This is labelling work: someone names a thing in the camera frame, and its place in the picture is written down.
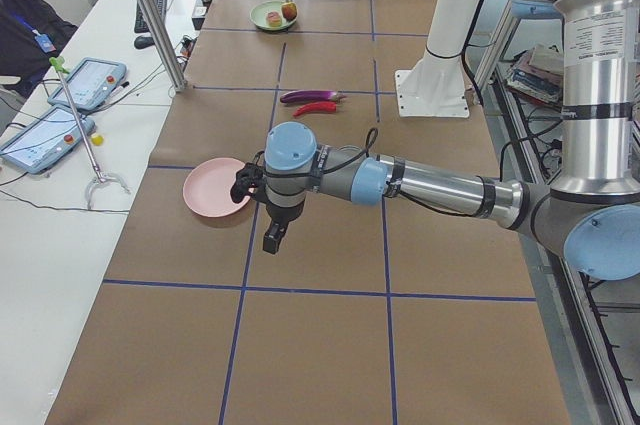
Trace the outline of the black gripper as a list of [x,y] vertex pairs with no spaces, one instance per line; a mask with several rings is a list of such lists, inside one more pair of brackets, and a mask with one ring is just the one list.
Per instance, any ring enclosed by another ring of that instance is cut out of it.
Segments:
[[266,211],[271,219],[263,236],[262,249],[264,252],[275,255],[280,249],[289,223],[295,221],[302,214],[305,195],[298,194],[280,203],[274,202],[267,195],[262,194],[258,200],[266,206]]

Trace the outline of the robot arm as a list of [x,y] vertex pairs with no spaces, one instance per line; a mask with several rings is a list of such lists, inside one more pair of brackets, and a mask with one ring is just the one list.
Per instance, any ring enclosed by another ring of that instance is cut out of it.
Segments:
[[263,248],[274,253],[308,193],[360,205],[403,197],[449,216],[489,219],[526,235],[571,268],[601,280],[639,272],[639,183],[631,146],[639,0],[513,0],[518,15],[541,7],[563,21],[562,164],[547,185],[376,154],[370,147],[317,142],[299,122],[266,138],[253,196],[270,225]]

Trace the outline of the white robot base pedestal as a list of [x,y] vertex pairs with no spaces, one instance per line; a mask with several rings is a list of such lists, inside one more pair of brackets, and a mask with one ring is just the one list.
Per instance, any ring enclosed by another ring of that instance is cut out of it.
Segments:
[[480,0],[437,0],[423,57],[395,72],[402,117],[467,118],[462,57]]

